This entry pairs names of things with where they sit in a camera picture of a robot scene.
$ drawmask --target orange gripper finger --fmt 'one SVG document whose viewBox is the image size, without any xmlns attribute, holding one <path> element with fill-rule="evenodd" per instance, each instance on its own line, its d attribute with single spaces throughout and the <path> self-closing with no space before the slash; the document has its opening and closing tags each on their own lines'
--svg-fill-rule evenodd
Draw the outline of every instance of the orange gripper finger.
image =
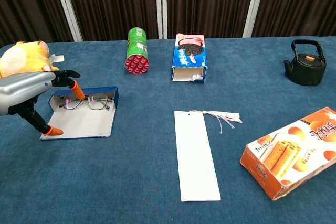
<svg viewBox="0 0 336 224">
<path fill-rule="evenodd" d="M 80 88 L 80 86 L 78 85 L 77 81 L 74 81 L 75 85 L 71 88 L 72 92 L 75 94 L 75 96 L 80 99 L 80 100 L 84 100 L 85 99 L 85 95 L 82 91 L 82 89 Z"/>
<path fill-rule="evenodd" d="M 59 136 L 62 134 L 63 134 L 63 131 L 61 129 L 50 126 L 50 131 L 48 131 L 46 134 L 43 134 L 43 135 L 44 136 Z"/>
</svg>

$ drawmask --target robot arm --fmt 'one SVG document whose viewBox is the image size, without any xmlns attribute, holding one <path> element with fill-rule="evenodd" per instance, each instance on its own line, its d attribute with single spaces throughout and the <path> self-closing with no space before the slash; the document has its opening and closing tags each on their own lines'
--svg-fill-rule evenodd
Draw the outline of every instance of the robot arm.
<svg viewBox="0 0 336 224">
<path fill-rule="evenodd" d="M 34 104 L 38 96 L 51 87 L 68 86 L 77 98 L 83 100 L 85 97 L 83 91 L 70 77 L 79 78 L 80 74 L 73 70 L 30 72 L 13 74 L 0 79 L 0 115 L 17 113 L 43 134 L 62 134 L 62 130 L 46 124 L 35 111 Z"/>
</svg>

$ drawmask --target teapot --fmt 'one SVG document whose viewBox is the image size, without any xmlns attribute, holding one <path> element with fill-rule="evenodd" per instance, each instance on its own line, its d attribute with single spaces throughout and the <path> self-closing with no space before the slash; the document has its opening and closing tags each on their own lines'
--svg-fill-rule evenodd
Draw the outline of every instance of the teapot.
<svg viewBox="0 0 336 224">
<path fill-rule="evenodd" d="M 298 54 L 296 44 L 310 44 L 317 48 L 318 55 Z M 327 66 L 321 45 L 315 40 L 296 39 L 291 44 L 295 57 L 292 62 L 284 60 L 286 77 L 300 85 L 316 86 L 322 81 Z"/>
</svg>

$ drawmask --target blue carpet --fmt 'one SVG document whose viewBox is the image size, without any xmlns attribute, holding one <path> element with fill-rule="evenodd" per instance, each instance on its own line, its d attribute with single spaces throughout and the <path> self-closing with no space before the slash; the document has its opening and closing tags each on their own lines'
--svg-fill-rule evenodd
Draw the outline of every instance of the blue carpet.
<svg viewBox="0 0 336 224">
<path fill-rule="evenodd" d="M 336 37 L 314 38 L 328 60 L 316 87 L 284 76 L 293 39 L 206 39 L 205 84 L 171 81 L 174 40 L 148 41 L 151 65 L 141 76 L 124 69 L 126 41 L 49 44 L 83 88 L 118 87 L 112 136 L 43 142 L 18 115 L 1 116 L 0 223 L 335 223 L 336 166 L 271 201 L 239 163 L 247 143 L 336 109 Z M 35 106 L 46 121 L 56 90 Z M 174 110 L 240 113 L 243 123 L 223 124 L 222 135 L 205 116 L 221 201 L 181 202 Z"/>
</svg>

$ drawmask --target teapot lid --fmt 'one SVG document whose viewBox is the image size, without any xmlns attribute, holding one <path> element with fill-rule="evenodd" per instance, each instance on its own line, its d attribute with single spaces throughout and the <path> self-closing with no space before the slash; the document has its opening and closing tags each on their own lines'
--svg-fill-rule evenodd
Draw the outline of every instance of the teapot lid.
<svg viewBox="0 0 336 224">
<path fill-rule="evenodd" d="M 319 67 L 322 65 L 321 59 L 316 55 L 310 54 L 298 54 L 298 60 L 300 63 L 307 65 L 309 67 Z"/>
</svg>

